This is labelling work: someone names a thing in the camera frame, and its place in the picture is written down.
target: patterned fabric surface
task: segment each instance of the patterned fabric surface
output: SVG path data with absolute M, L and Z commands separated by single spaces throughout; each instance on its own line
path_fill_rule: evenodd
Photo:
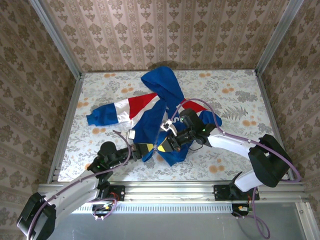
M 264 81 L 286 150 L 320 226 L 320 1 L 305 0 Z
M 254 69 L 289 0 L 44 0 L 81 72 Z
M 206 70 L 174 72 L 186 98 L 207 101 L 222 118 L 230 133 L 257 140 L 273 134 L 269 117 L 253 70 Z M 86 115 L 93 109 L 151 91 L 142 83 L 145 72 L 87 73 L 75 112 L 71 133 L 62 162 L 59 181 L 71 181 L 91 163 L 102 143 L 125 143 L 112 130 L 128 131 L 127 123 L 106 127 L 88 126 Z M 197 149 L 194 143 L 191 148 Z M 189 151 L 184 162 L 170 167 L 155 153 L 149 161 L 129 163 L 115 171 L 111 181 L 205 181 L 231 180 L 236 173 L 251 168 L 250 161 L 233 152 L 203 147 Z
M 0 9 L 0 239 L 20 240 L 17 218 L 47 181 L 75 79 L 28 1 Z

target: aluminum frame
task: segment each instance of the aluminum frame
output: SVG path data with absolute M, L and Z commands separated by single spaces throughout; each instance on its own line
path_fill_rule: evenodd
M 38 192 L 58 190 L 68 182 L 40 184 Z M 229 181 L 135 181 L 111 182 L 112 185 L 125 186 L 125 203 L 174 204 L 174 203 L 243 203 L 244 201 L 216 201 L 214 185 L 229 184 Z M 308 197 L 302 183 L 280 182 L 276 187 L 258 187 L 260 200 L 257 203 L 304 203 Z
M 78 68 L 75 61 L 72 59 L 72 54 L 68 51 L 64 41 L 62 40 L 61 36 L 58 34 L 58 31 L 56 30 L 55 25 L 53 24 L 53 21 L 51 20 L 49 14 L 43 7 L 43 1 L 30 0 L 30 3 L 34 8 L 34 10 L 36 11 L 36 13 L 38 14 L 41 22 L 43 23 L 50 37 L 52 38 L 54 44 L 56 45 L 57 49 L 62 55 L 65 63 L 68 65 L 75 79 L 79 80 L 81 76 L 81 71 Z
M 255 69 L 262 74 L 284 38 L 304 0 L 290 0 Z
M 278 125 L 277 125 L 277 122 L 276 122 L 276 118 L 275 118 L 274 112 L 272 111 L 272 107 L 271 107 L 271 104 L 270 104 L 270 101 L 269 101 L 269 98 L 268 98 L 268 95 L 267 95 L 267 91 L 266 91 L 265 85 L 264 85 L 264 83 L 262 81 L 260 73 L 258 71 L 256 71 L 256 70 L 255 70 L 255 76 L 256 76 L 256 80 L 257 80 L 259 88 L 260 88 L 260 92 L 261 92 L 261 96 L 262 96 L 262 99 L 263 99 L 263 103 L 265 105 L 266 112 L 267 112 L 267 114 L 269 116 L 269 119 L 270 119 L 270 124 L 271 124 L 272 130 L 273 130 L 273 133 L 274 133 L 274 138 L 279 142 L 281 147 L 284 149 L 285 148 L 284 147 L 284 143 L 283 143 L 283 141 L 281 139 L 279 128 L 278 128 Z M 287 173 L 288 173 L 288 176 L 289 176 L 290 180 L 294 180 L 295 179 L 295 176 L 294 176 L 291 168 L 288 170 Z
M 297 202 L 296 209 L 298 210 L 302 228 L 307 240 L 319 240 L 320 231 L 312 212 L 309 202 Z
M 78 81 L 76 81 L 76 83 L 75 83 L 72 97 L 71 97 L 71 100 L 69 103 L 69 107 L 68 107 L 68 110 L 65 115 L 65 119 L 64 119 L 63 127 L 62 127 L 61 134 L 59 137 L 59 141 L 58 141 L 58 144 L 55 149 L 50 172 L 48 175 L 48 179 L 47 179 L 48 184 L 52 183 L 53 180 L 58 180 L 60 167 L 61 167 L 62 161 L 64 159 L 64 155 L 66 152 L 66 147 L 67 147 L 72 123 L 74 120 L 78 100 L 79 100 L 79 97 L 80 97 L 80 94 L 82 91 L 84 77 L 85 77 L 85 74 L 82 74 L 80 79 Z

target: black mounting bracket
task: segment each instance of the black mounting bracket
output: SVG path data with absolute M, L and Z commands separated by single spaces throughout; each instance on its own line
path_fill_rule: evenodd
M 126 186 L 110 185 L 109 198 L 112 198 L 113 196 L 110 195 L 110 193 L 115 193 L 116 195 L 118 195 L 119 197 L 118 202 L 123 202 L 125 200 L 125 195 L 126 195 Z
M 213 193 L 215 201 L 248 201 L 249 197 L 252 199 L 254 189 L 252 188 L 246 192 L 239 191 L 237 197 L 235 197 L 232 195 L 231 188 L 228 184 L 221 184 L 213 186 Z M 254 198 L 255 200 L 260 199 L 258 190 L 256 191 Z

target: red stripe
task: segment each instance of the red stripe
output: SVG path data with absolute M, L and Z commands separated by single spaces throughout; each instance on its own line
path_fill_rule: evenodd
M 155 96 L 156 93 L 150 93 L 142 96 L 130 97 L 128 99 L 130 106 L 129 118 L 135 117 Z
M 207 110 L 203 106 L 199 105 L 198 103 L 195 103 L 194 101 L 188 101 L 185 104 L 183 104 L 182 107 L 184 109 L 193 109 L 196 113 Z

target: wallpaper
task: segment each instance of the wallpaper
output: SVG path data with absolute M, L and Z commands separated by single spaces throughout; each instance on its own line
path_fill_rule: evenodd
M 75 79 L 36 12 L 0 1 L 0 239 L 22 239 L 16 221 L 47 180 Z
M 305 0 L 263 72 L 284 145 L 320 226 L 320 1 Z
M 44 0 L 82 72 L 254 69 L 288 0 Z

